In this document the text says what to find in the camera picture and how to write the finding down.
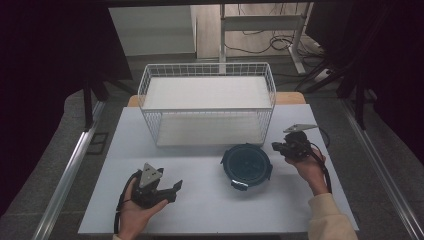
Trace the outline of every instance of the wire mesh basket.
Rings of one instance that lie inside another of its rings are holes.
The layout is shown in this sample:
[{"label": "wire mesh basket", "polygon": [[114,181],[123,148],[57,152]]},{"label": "wire mesh basket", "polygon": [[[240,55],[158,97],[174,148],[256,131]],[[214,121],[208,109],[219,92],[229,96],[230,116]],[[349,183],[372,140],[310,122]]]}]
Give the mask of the wire mesh basket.
[{"label": "wire mesh basket", "polygon": [[149,64],[138,103],[157,146],[262,145],[275,85],[267,63]]}]

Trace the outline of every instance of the sleeve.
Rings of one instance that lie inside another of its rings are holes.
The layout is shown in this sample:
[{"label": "sleeve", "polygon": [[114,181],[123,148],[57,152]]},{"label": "sleeve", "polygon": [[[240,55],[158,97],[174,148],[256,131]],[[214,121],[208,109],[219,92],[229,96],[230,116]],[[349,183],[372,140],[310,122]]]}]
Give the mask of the sleeve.
[{"label": "sleeve", "polygon": [[309,201],[312,219],[309,223],[309,240],[357,240],[352,224],[342,214],[330,193],[320,194]]}]

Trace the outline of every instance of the hand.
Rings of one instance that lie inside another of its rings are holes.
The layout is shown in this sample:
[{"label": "hand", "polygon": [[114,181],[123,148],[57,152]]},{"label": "hand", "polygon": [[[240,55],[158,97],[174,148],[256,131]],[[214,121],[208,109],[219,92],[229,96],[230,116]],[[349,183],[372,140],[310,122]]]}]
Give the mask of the hand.
[{"label": "hand", "polygon": [[[131,199],[131,192],[135,180],[134,178],[128,185],[124,201]],[[143,209],[131,200],[124,202],[121,209],[118,237],[122,240],[135,239],[135,237],[144,230],[150,218],[162,210],[167,204],[168,201],[163,200],[152,208]]]},{"label": "hand", "polygon": [[[321,157],[321,153],[317,149],[312,148],[312,150],[318,157]],[[325,162],[325,156],[322,156],[321,159]],[[299,175],[308,182],[314,196],[328,193],[327,185],[324,181],[324,173],[314,157],[308,156],[301,160],[285,158],[285,160],[296,167]]]}]

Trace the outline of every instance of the white tabletop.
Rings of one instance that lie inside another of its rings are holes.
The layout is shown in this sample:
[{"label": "white tabletop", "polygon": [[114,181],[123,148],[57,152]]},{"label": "white tabletop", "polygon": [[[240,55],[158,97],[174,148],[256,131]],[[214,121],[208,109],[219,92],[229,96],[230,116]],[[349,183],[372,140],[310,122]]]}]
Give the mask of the white tabletop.
[{"label": "white tabletop", "polygon": [[[271,180],[239,191],[230,185],[222,164],[228,147],[157,148],[139,108],[124,108],[103,169],[87,207],[79,233],[113,232],[115,208],[129,176],[145,162],[163,167],[158,189],[183,180],[176,202],[168,204],[149,222],[146,233],[156,235],[268,234],[305,232],[311,211],[311,190],[284,157],[272,150],[282,142],[283,130],[295,123],[316,124],[309,105],[276,106],[262,149],[273,165]],[[308,139],[327,157],[334,198],[358,229],[330,156],[317,128]]]}]

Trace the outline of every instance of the cable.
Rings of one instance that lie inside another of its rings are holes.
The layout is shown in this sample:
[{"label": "cable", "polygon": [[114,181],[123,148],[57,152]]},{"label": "cable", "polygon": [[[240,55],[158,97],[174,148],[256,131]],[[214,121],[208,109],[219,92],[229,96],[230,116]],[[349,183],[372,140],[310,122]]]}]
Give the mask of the cable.
[{"label": "cable", "polygon": [[133,180],[133,178],[137,178],[139,177],[141,174],[141,171],[137,171],[134,174],[131,175],[131,177],[128,179],[127,183],[125,183],[125,187],[124,190],[122,190],[121,195],[119,196],[119,202],[118,202],[118,206],[116,206],[116,212],[115,212],[115,221],[113,222],[113,232],[115,234],[118,234],[119,232],[119,217],[121,216],[121,209],[122,206],[125,202],[130,201],[131,199],[124,199],[125,198],[125,193],[127,192],[127,189],[131,183],[131,180]]},{"label": "cable", "polygon": [[303,75],[290,75],[290,74],[285,74],[285,73],[272,73],[272,75],[284,76],[284,77],[305,77]]},{"label": "cable", "polygon": [[281,14],[281,13],[283,13],[283,10],[284,10],[284,15],[285,15],[286,14],[286,3],[281,4],[280,15],[283,15],[283,14]]},{"label": "cable", "polygon": [[325,143],[325,147],[329,148],[330,147],[330,136],[328,135],[328,133],[326,131],[324,131],[324,129],[322,129],[321,127],[318,127],[319,131],[322,132],[325,136],[325,138],[327,138],[327,143]]},{"label": "cable", "polygon": [[308,56],[308,57],[313,57],[313,56],[324,57],[325,56],[324,54],[318,54],[318,53],[309,52],[308,49],[306,49],[305,44],[303,44],[302,40],[299,40],[299,43],[300,43],[300,45],[302,45],[302,48],[304,49],[304,50],[299,49],[299,48],[297,49],[297,53],[299,55]]},{"label": "cable", "polygon": [[311,156],[317,161],[318,165],[321,167],[322,172],[324,173],[324,177],[325,177],[325,183],[327,184],[327,189],[329,193],[333,193],[333,189],[331,187],[331,179],[330,179],[330,173],[328,172],[327,167],[325,166],[324,160],[323,160],[323,155],[321,150],[319,149],[319,147],[317,145],[315,145],[314,143],[311,143],[311,145],[314,145],[318,151],[319,154],[321,155],[321,158],[318,157],[314,151],[311,151],[308,149],[309,153],[311,154]]},{"label": "cable", "polygon": [[319,64],[318,64],[318,65],[311,65],[310,63],[307,63],[307,62],[305,61],[305,59],[308,59],[308,58],[319,58],[319,57],[303,57],[303,58],[302,58],[302,63],[303,63],[303,64],[305,64],[306,66],[308,66],[308,67],[313,67],[313,68],[314,68],[314,67],[317,67],[317,66],[319,65]]},{"label": "cable", "polygon": [[[288,48],[290,47],[290,45],[293,43],[293,42],[292,42],[292,41],[293,41],[293,39],[290,41],[290,40],[285,39],[285,38],[280,38],[280,36],[281,36],[281,35],[273,36],[273,37],[269,40],[269,44],[270,44],[270,46],[271,46],[274,50],[277,50],[277,51],[283,51],[283,50],[286,50],[286,49],[288,49]],[[286,43],[286,46],[284,46],[284,47],[282,47],[282,48],[275,47],[275,46],[274,46],[274,44],[275,44],[275,43],[277,43],[277,42]]]},{"label": "cable", "polygon": [[300,88],[305,84],[306,82],[312,80],[311,76],[315,76],[318,74],[320,70],[322,70],[325,66],[329,64],[329,61],[327,59],[324,59],[320,64],[318,64],[312,71],[306,76],[304,79],[300,81],[300,83],[295,87],[295,92],[300,92]]},{"label": "cable", "polygon": [[275,86],[278,87],[278,86],[282,86],[284,84],[297,83],[297,82],[299,82],[299,81],[282,82],[282,83],[275,84]]},{"label": "cable", "polygon": [[246,52],[246,53],[253,53],[253,54],[260,54],[260,53],[266,52],[268,49],[271,48],[271,45],[269,45],[265,50],[262,50],[262,51],[259,51],[259,52],[253,52],[253,51],[248,51],[248,50],[244,50],[244,49],[241,49],[241,48],[229,47],[229,46],[227,46],[227,44],[224,44],[224,46],[228,49],[242,51],[242,52]]},{"label": "cable", "polygon": [[[237,4],[237,8],[238,8],[238,14],[239,14],[239,16],[241,16],[241,12],[243,12],[243,14],[246,15],[246,13],[241,8],[241,4]],[[271,11],[268,13],[268,15],[271,15],[271,13],[274,12],[275,9],[277,9],[277,3],[274,4],[274,7],[271,9]],[[254,34],[263,33],[265,31],[264,30],[261,30],[261,31],[251,32],[251,33],[246,33],[245,31],[241,31],[241,32],[244,35],[248,36],[248,35],[254,35]]]}]

